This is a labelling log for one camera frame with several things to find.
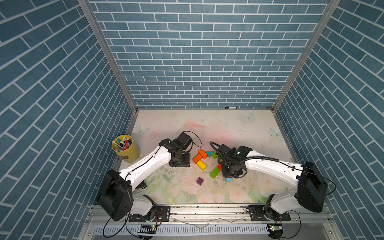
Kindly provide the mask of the orange block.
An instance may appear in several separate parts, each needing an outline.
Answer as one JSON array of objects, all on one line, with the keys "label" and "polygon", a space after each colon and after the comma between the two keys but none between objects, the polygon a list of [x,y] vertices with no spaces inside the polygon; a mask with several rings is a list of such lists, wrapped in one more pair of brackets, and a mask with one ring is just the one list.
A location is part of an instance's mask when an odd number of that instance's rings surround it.
[{"label": "orange block", "polygon": [[203,158],[203,156],[201,154],[197,154],[194,158],[193,158],[193,162],[195,164],[197,164],[198,161],[200,161],[201,159]]},{"label": "orange block", "polygon": [[208,157],[208,154],[202,149],[200,149],[198,153],[202,156],[203,159],[206,159]]}]

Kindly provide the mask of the green block front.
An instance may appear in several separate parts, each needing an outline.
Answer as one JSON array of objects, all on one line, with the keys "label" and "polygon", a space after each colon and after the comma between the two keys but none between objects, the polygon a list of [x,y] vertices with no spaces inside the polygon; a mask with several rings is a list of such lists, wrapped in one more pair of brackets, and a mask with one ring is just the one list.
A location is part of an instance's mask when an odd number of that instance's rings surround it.
[{"label": "green block front", "polygon": [[210,173],[210,177],[212,179],[215,179],[217,177],[217,175],[221,172],[221,169],[218,168],[218,167],[215,167],[212,172]]}]

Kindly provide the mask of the teal triangle block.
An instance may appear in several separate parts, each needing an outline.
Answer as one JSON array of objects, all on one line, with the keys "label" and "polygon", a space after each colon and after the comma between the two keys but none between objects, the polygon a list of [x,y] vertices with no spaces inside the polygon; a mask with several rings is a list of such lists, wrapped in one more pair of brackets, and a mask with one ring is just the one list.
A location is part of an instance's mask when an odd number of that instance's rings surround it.
[{"label": "teal triangle block", "polygon": [[214,152],[206,152],[207,153],[207,156],[210,158]]}]

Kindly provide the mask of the yellow block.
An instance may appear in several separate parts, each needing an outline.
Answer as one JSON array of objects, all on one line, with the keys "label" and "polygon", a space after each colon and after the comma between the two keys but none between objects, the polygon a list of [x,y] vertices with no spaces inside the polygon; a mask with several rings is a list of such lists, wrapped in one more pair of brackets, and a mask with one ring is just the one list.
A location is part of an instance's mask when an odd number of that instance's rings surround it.
[{"label": "yellow block", "polygon": [[207,166],[202,162],[202,161],[197,161],[196,165],[202,170],[204,171]]}]

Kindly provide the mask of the purple cube block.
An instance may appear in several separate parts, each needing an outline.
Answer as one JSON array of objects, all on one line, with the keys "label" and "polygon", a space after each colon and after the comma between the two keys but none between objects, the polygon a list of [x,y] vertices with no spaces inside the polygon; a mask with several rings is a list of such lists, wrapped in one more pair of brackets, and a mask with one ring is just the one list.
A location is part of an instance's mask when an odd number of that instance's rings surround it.
[{"label": "purple cube block", "polygon": [[204,180],[202,178],[197,179],[197,184],[201,186],[203,184]]}]

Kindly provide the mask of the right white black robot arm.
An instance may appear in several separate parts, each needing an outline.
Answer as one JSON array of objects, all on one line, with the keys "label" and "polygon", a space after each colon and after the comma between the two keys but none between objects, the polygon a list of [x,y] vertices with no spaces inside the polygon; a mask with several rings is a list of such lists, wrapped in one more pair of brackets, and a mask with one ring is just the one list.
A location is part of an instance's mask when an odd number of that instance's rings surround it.
[{"label": "right white black robot arm", "polygon": [[245,146],[229,148],[215,142],[210,145],[218,155],[224,178],[240,179],[248,171],[258,171],[289,185],[285,192],[269,195],[263,207],[267,219],[277,221],[286,212],[300,208],[322,212],[328,184],[314,163],[301,165],[280,161]]}]

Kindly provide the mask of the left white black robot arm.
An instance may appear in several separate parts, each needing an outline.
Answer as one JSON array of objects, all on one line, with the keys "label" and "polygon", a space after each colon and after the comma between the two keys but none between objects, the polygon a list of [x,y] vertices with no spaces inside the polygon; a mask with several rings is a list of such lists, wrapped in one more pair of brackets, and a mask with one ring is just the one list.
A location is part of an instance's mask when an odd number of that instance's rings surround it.
[{"label": "left white black robot arm", "polygon": [[113,221],[126,216],[138,216],[144,222],[152,221],[158,205],[149,196],[133,196],[136,188],[142,188],[144,180],[160,167],[189,167],[192,138],[182,132],[174,140],[165,139],[150,154],[120,171],[106,172],[99,188],[97,202]]}]

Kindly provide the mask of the yellow pen cup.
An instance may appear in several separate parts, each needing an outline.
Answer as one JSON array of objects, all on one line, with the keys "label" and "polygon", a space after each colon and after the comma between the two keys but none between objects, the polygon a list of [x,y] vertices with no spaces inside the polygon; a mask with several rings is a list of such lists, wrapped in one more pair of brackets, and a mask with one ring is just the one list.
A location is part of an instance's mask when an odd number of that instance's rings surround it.
[{"label": "yellow pen cup", "polygon": [[121,135],[112,141],[113,151],[123,160],[132,163],[140,156],[140,150],[133,138]]}]

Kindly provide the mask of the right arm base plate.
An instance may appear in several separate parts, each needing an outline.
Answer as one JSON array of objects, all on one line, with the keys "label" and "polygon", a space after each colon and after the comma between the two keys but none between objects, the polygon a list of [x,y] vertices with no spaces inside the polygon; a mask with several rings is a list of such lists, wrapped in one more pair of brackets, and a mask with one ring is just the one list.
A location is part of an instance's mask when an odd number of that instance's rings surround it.
[{"label": "right arm base plate", "polygon": [[252,222],[287,222],[291,220],[291,216],[288,212],[282,215],[277,214],[277,216],[274,217],[265,213],[263,205],[249,205],[245,208],[245,211],[250,215]]}]

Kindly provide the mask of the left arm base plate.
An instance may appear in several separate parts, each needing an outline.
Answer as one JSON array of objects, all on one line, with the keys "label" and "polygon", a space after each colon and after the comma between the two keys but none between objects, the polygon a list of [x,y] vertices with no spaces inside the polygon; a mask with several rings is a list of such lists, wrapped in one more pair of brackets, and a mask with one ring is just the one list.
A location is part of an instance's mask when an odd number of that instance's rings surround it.
[{"label": "left arm base plate", "polygon": [[160,205],[156,208],[152,207],[148,214],[129,216],[130,223],[144,223],[144,222],[169,222],[171,213],[171,206]]}]

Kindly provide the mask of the aluminium front rail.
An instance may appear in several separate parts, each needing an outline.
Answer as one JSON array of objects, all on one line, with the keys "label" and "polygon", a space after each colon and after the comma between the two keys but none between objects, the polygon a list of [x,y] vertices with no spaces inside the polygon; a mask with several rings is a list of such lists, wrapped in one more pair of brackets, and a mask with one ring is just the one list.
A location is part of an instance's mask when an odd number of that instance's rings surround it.
[{"label": "aluminium front rail", "polygon": [[286,221],[268,221],[247,204],[170,206],[166,222],[114,222],[93,206],[80,240],[340,240],[342,235],[327,208],[316,214],[290,211]]}]

